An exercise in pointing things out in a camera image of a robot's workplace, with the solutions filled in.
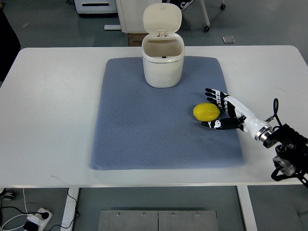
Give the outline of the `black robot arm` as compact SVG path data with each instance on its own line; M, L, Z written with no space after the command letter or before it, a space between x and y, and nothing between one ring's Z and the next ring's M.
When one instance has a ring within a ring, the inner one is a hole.
M270 129L271 134L263 141L263 146L270 148L275 144L276 156L273 158L275 170L271 174L274 181L297 178L305 187L308 186L308 139L300 135L288 124L282 124L277 113L279 101L273 101L273 116L267 121L276 119L278 126Z

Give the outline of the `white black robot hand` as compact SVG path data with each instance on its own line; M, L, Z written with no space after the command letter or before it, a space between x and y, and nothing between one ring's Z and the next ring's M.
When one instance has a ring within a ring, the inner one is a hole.
M258 119L255 114L234 97L216 90L206 88L205 95L209 102L228 114L229 117L203 121L201 125L217 130L240 129L248 132L256 141L265 141L273 133L268 122Z

